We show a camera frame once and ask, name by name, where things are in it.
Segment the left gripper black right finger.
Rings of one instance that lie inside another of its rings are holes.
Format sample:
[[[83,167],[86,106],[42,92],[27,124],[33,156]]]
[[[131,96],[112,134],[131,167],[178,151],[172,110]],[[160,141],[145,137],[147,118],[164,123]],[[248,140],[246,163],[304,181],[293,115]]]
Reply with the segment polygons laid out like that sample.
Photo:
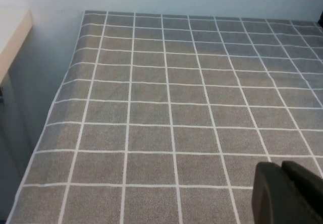
[[[283,161],[283,172],[314,210],[322,210],[322,178],[294,161]]]

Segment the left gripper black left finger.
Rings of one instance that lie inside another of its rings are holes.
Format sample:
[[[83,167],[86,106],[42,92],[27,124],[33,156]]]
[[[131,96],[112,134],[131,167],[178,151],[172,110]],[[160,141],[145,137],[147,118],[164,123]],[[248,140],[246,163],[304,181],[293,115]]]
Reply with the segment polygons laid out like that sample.
[[[256,165],[251,200],[254,222],[322,223],[322,210],[310,207],[281,166]]]

